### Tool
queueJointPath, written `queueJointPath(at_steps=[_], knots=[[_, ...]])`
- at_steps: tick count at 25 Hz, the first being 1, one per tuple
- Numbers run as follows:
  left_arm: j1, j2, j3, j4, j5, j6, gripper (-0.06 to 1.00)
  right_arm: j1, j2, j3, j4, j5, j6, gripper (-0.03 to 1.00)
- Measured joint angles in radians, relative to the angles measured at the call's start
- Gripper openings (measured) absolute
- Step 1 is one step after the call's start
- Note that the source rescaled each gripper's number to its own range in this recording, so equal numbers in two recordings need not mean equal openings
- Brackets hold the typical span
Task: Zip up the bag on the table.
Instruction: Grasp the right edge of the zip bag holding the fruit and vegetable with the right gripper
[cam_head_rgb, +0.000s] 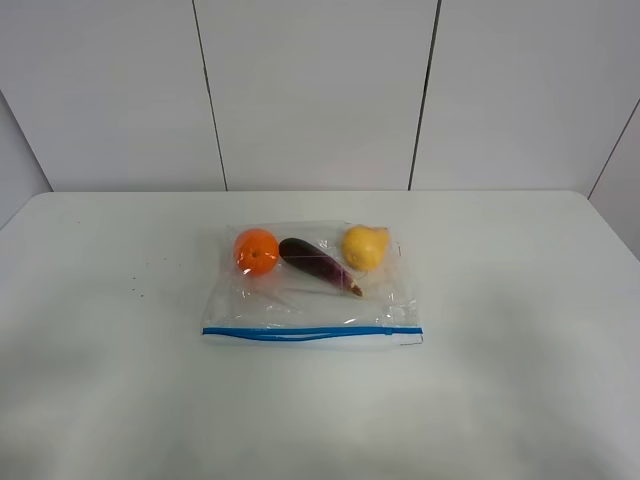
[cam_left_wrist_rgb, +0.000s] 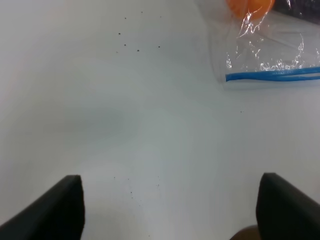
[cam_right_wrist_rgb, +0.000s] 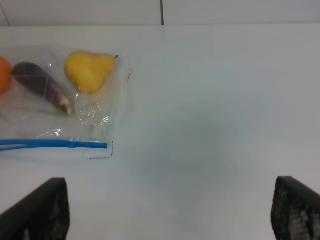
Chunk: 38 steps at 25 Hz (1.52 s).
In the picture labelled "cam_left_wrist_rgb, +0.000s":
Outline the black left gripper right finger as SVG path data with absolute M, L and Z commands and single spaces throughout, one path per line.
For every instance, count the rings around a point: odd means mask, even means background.
M 262 240 L 320 238 L 320 204 L 276 173 L 262 175 L 256 220 Z

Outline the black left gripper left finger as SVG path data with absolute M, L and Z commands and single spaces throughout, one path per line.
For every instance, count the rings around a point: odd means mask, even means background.
M 2 240 L 80 240 L 85 201 L 80 175 L 67 175 L 0 226 Z

